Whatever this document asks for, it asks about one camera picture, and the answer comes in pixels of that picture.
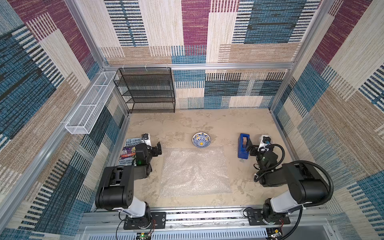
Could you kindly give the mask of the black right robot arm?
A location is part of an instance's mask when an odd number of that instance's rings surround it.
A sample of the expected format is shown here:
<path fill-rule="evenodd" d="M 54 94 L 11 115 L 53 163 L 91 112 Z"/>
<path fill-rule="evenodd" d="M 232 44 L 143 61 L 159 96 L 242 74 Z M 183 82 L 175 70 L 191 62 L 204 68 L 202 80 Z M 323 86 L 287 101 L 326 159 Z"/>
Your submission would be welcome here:
<path fill-rule="evenodd" d="M 257 160 L 254 182 L 265 188 L 288 186 L 286 192 L 263 204 L 258 217 L 265 224 L 275 224 L 289 213 L 323 205 L 332 198 L 333 180 L 320 165 L 309 161 L 284 164 L 285 150 L 278 144 L 250 145 L 247 152 Z"/>

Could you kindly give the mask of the blue patterned ceramic bowl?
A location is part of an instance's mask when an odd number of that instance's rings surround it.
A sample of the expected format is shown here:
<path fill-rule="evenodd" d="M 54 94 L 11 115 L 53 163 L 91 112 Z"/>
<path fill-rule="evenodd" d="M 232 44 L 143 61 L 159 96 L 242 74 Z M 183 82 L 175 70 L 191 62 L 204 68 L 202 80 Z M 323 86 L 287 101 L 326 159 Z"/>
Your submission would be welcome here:
<path fill-rule="evenodd" d="M 196 133 L 192 137 L 192 143 L 195 147 L 197 147 L 199 149 L 203 149 L 203 148 L 206 148 L 210 145 L 211 137 L 208 134 L 203 133 L 203 132 Z"/>

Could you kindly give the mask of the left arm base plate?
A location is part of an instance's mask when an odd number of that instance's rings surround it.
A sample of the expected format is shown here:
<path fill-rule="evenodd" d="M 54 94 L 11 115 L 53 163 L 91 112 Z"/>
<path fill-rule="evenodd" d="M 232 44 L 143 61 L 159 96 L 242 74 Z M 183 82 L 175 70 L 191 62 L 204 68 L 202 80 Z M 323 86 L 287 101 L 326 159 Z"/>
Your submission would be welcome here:
<path fill-rule="evenodd" d="M 125 218 L 124 230 L 150 230 L 155 228 L 164 229 L 167 220 L 166 212 L 154 212 L 151 214 L 145 214 L 141 218 Z"/>

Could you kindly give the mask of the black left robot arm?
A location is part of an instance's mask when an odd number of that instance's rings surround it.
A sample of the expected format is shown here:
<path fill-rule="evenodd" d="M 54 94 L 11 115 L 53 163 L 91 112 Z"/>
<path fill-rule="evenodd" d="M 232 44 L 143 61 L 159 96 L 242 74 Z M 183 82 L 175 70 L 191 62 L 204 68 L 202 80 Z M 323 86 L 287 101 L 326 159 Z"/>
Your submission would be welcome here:
<path fill-rule="evenodd" d="M 150 176 L 151 161 L 161 154 L 161 143 L 155 147 L 141 143 L 135 146 L 132 164 L 106 167 L 96 193 L 96 208 L 117 211 L 125 230 L 153 230 L 156 220 L 149 204 L 134 196 L 134 182 Z"/>

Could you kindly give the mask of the clear bubble wrap sheet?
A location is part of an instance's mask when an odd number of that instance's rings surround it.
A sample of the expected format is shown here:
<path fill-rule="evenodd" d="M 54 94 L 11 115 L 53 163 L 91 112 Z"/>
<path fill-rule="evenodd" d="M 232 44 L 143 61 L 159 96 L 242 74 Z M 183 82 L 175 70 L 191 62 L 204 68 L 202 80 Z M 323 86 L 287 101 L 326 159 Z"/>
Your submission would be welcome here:
<path fill-rule="evenodd" d="M 231 193 L 223 147 L 165 148 L 160 196 Z"/>

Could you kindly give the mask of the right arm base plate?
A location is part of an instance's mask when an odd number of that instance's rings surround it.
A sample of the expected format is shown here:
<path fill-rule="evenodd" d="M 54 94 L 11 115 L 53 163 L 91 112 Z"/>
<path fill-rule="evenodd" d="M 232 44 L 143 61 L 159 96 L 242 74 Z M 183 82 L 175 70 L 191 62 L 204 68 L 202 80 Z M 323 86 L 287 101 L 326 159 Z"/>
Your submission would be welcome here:
<path fill-rule="evenodd" d="M 289 225 L 291 220 L 287 214 L 264 212 L 261 208 L 245 208 L 243 215 L 249 221 L 250 226 Z"/>

